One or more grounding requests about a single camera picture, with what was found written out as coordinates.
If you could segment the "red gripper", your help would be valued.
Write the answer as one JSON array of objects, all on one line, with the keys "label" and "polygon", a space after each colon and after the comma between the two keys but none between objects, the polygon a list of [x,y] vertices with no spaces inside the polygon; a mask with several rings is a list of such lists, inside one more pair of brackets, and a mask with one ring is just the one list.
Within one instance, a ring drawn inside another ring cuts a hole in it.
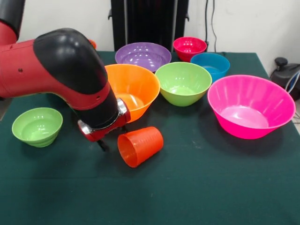
[{"label": "red gripper", "polygon": [[131,119],[130,111],[126,109],[125,112],[119,113],[116,121],[113,124],[100,130],[89,131],[86,135],[86,138],[91,142],[97,142],[100,148],[104,152],[107,152],[109,151],[109,146],[101,139],[104,138],[108,133],[116,130],[117,128],[120,128],[122,132],[128,132],[128,129],[126,128],[125,125],[127,122],[130,121],[130,119]]}]

